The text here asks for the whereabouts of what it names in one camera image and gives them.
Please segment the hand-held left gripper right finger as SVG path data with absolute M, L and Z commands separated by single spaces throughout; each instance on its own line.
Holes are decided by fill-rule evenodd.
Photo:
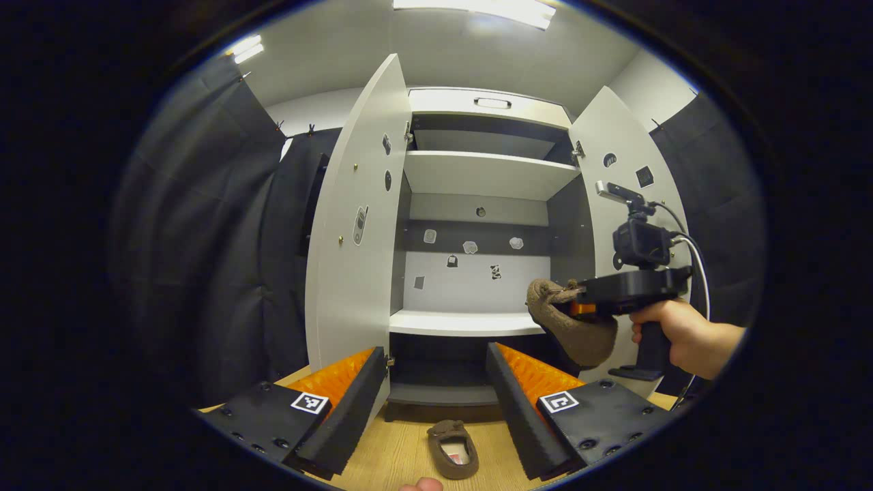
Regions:
M 617 459 L 674 419 L 611 378 L 584 383 L 502 343 L 489 343 L 486 372 L 529 479 Z

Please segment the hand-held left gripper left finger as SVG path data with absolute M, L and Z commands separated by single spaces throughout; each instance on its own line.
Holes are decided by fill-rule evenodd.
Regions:
M 256 383 L 199 415 L 240 447 L 329 481 L 356 450 L 387 374 L 389 357 L 373 347 L 287 385 Z

